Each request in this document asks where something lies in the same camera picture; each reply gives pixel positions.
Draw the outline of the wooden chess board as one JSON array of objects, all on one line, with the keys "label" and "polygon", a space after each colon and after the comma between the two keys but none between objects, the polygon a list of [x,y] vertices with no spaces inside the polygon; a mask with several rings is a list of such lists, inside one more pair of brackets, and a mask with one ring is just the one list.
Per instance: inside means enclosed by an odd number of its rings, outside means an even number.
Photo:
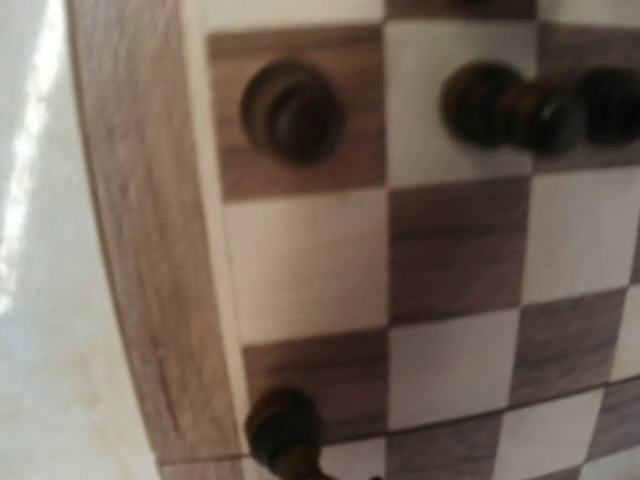
[{"label": "wooden chess board", "polygon": [[[266,479],[244,421],[315,402],[338,479],[639,475],[635,1],[71,1],[101,243],[161,479]],[[292,58],[339,146],[259,152],[240,101]],[[453,138],[474,61],[574,84],[586,139]]]}]

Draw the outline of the dark piece back rank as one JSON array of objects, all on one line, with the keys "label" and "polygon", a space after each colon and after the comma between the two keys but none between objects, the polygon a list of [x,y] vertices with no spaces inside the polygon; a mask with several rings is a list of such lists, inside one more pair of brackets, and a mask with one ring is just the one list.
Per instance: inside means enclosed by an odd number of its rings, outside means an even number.
[{"label": "dark piece back rank", "polygon": [[261,395],[244,423],[251,457],[275,478],[327,479],[320,466],[323,420],[314,400],[295,388]]}]

